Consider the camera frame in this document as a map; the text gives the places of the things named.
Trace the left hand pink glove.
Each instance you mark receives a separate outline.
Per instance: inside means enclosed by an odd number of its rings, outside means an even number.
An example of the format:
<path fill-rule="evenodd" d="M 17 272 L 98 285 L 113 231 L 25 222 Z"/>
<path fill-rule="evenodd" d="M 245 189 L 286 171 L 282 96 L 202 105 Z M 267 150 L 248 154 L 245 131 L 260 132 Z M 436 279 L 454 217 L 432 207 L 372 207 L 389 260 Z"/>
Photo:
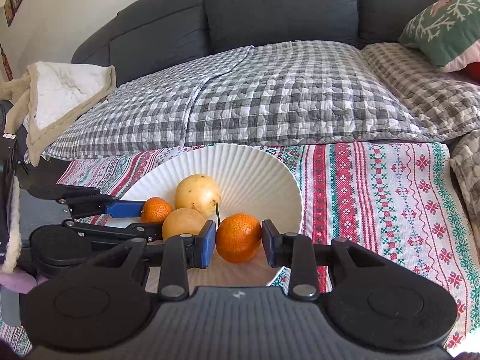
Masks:
<path fill-rule="evenodd" d="M 29 273 L 15 269 L 12 273 L 7 274 L 5 272 L 0 273 L 1 286 L 13 291 L 14 293 L 26 294 L 40 284 L 47 282 L 47 278 L 42 275 L 34 277 Z"/>

